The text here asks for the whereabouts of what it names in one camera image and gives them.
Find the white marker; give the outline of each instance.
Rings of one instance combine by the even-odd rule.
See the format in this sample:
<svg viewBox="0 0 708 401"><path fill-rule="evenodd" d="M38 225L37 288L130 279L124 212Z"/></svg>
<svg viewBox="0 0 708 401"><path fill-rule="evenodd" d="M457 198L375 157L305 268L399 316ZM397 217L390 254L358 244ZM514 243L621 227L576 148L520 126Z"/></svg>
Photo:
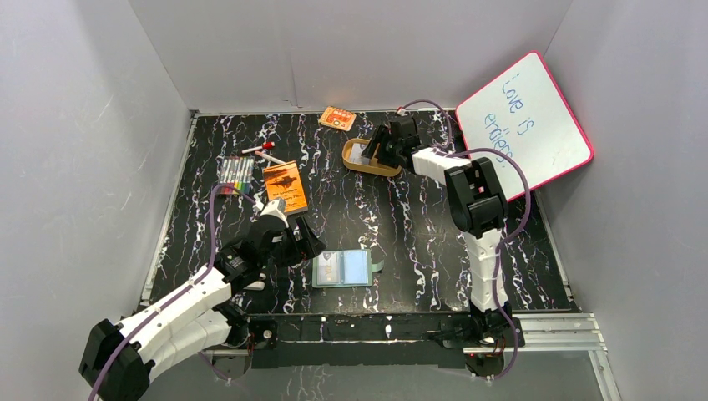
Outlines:
<svg viewBox="0 0 708 401"><path fill-rule="evenodd" d="M270 149L275 145L276 144L274 142L265 142L262 146L256 146L255 148L249 148L246 150L242 150L241 154L245 155L246 153L255 152L256 150Z"/></svg>
<svg viewBox="0 0 708 401"><path fill-rule="evenodd" d="M260 152L260 151L258 151L258 150L256 150L256 151L253 152L253 153L259 155L259 156L262 157L263 159L269 160L271 163L275 163L275 164L277 164L277 165L284 165L284 164L285 164L285 161L280 160L280 159L276 159L276 158L273 157L273 156L266 155L265 153Z"/></svg>

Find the whiteboard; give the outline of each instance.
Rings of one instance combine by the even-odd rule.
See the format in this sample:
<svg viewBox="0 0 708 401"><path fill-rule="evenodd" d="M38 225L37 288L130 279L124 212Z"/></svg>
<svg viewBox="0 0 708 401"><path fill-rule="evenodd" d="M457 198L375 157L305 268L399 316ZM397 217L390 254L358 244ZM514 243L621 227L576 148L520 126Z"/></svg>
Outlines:
<svg viewBox="0 0 708 401"><path fill-rule="evenodd" d="M528 185L537 188L592 160L594 151L548 66L532 52L456 109L465 146L493 148L521 166ZM488 157L509 200L523 194L516 170L504 159Z"/></svg>

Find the red marker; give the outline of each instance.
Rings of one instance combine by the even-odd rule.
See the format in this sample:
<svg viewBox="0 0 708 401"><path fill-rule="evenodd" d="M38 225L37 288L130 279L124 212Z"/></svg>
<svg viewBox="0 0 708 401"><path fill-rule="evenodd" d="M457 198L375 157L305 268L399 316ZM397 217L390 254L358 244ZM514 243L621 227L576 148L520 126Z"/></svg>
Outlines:
<svg viewBox="0 0 708 401"><path fill-rule="evenodd" d="M274 144L273 142L265 142L262 146L256 146L255 148L242 150L241 154L245 155L246 153L255 152L256 150L270 149L275 145L276 144Z"/></svg>

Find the orange book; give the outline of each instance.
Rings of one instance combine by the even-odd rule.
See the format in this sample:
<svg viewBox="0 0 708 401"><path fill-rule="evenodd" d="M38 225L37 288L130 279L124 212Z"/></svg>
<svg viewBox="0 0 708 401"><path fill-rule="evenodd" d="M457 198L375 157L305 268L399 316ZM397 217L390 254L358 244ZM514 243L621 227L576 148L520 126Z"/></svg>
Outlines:
<svg viewBox="0 0 708 401"><path fill-rule="evenodd" d="M263 169L263 179L268 200L283 198L286 202L286 215L307 210L305 190L302 189L300 171L295 161Z"/></svg>

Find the marble pattern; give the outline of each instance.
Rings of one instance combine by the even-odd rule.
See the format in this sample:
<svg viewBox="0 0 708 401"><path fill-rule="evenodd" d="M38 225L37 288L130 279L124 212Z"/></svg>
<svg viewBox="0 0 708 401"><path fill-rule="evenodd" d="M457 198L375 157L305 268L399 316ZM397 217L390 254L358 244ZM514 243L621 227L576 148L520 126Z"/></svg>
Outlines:
<svg viewBox="0 0 708 401"><path fill-rule="evenodd" d="M443 116L419 112L424 144L444 143ZM350 132L322 127L319 114L201 116L196 121L162 247L150 300L184 282L209 258L205 213L209 191L224 158L272 140L271 154L296 160L308 196L307 219L328 249L370 248L382 258L371 287L317 289L311 263L268 272L262 292L243 292L233 302L249 313L369 313L463 311L471 278L462 235L449 216L445 190L436 182L403 171L385 178L348 170L341 162L344 143L368 138L393 113L360 113ZM457 126L453 130L459 135ZM267 202L256 158L256 206ZM510 203L508 228L518 224L523 200ZM217 236L228 241L256 217L257 209L240 197L217 198ZM570 305L538 207L522 234L503 253L503 273L515 310L565 310Z"/></svg>

